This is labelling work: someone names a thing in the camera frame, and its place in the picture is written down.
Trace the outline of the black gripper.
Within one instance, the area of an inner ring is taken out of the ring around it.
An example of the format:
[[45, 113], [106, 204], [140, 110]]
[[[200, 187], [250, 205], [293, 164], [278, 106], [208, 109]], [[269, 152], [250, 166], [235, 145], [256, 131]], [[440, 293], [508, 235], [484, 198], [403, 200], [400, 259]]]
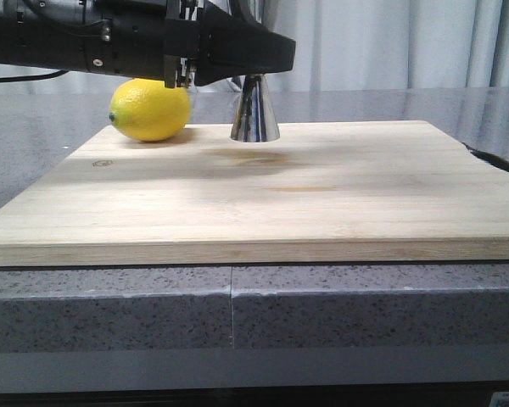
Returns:
[[0, 64], [186, 87], [200, 1], [0, 1]]

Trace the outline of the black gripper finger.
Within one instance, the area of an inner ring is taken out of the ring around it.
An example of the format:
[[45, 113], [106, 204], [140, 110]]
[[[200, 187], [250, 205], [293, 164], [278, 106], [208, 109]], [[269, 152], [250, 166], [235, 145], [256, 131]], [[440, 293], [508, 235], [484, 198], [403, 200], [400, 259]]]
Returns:
[[233, 76], [290, 71], [295, 48], [295, 40], [206, 1], [194, 84], [207, 86]]
[[258, 28], [263, 27], [263, 25], [251, 13], [248, 0], [230, 0], [229, 9], [233, 18], [241, 20], [248, 25]]

